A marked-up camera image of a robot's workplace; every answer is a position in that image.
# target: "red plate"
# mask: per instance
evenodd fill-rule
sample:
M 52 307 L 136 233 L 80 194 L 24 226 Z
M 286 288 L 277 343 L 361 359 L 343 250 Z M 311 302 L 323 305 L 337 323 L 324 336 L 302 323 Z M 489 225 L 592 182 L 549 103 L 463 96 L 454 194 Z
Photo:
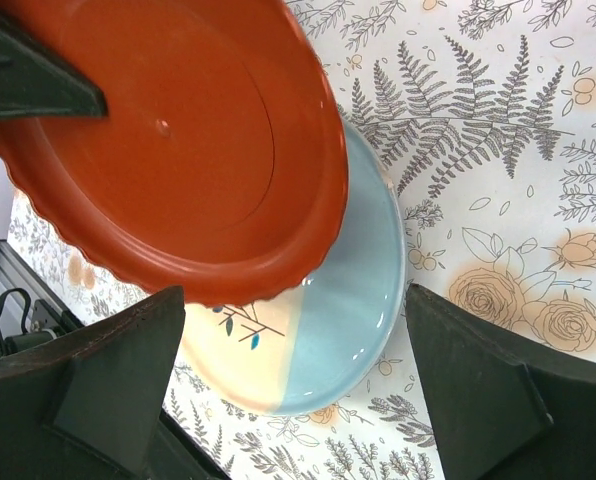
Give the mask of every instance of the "red plate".
M 109 117 L 0 122 L 38 213 L 147 291 L 246 304 L 323 261 L 347 199 L 336 103 L 280 0 L 0 0 Z

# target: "tablecloth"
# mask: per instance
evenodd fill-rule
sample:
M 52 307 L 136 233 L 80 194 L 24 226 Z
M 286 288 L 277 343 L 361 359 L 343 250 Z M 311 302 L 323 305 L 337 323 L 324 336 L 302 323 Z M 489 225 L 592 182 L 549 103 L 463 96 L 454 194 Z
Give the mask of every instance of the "tablecloth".
M 287 3 L 397 185 L 407 281 L 596 361 L 596 0 Z M 20 193 L 9 241 L 86 322 L 144 297 Z M 404 319 L 316 413 L 247 414 L 182 360 L 166 408 L 234 479 L 443 478 Z

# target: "light blue plate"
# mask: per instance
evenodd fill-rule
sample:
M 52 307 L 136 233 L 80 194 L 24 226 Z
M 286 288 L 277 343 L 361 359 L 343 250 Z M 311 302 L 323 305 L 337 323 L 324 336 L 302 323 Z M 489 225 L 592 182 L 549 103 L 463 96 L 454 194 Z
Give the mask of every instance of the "light blue plate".
M 398 203 L 371 147 L 348 124 L 345 136 L 349 199 L 324 264 L 271 301 L 214 311 L 187 306 L 186 358 L 245 410 L 299 415 L 336 402 L 376 363 L 399 318 L 405 247 Z

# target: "glossy plate surface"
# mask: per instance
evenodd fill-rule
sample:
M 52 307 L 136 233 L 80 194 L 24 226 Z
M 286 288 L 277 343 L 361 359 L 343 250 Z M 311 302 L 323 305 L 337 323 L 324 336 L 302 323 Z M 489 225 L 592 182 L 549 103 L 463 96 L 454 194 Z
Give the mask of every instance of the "glossy plate surface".
M 0 122 L 12 180 L 90 261 L 205 305 L 272 298 L 322 263 L 347 200 L 343 127 L 280 0 L 0 9 L 105 93 L 102 120 Z
M 298 288 L 234 308 L 187 305 L 181 352 L 223 398 L 299 415 L 343 397 L 368 373 L 399 318 L 403 230 L 371 148 L 345 126 L 349 200 L 338 240 Z

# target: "black cable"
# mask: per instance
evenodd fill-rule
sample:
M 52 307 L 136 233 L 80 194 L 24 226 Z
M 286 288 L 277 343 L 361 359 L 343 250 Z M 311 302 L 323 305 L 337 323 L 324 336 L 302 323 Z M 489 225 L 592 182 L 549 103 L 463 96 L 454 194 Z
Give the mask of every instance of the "black cable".
M 29 310 L 31 310 L 31 297 L 29 296 L 27 290 L 25 290 L 24 288 L 11 288 L 2 295 L 0 295 L 0 317 L 2 316 L 2 311 L 5 308 L 5 302 L 7 301 L 9 295 L 11 295 L 12 293 L 19 293 L 22 299 L 25 301 L 25 306 L 23 307 L 22 311 L 22 318 L 20 320 L 20 330 L 22 330 L 23 334 L 29 333 L 27 330 L 27 325 L 25 325 L 25 323 L 27 320 L 27 316 L 29 315 Z

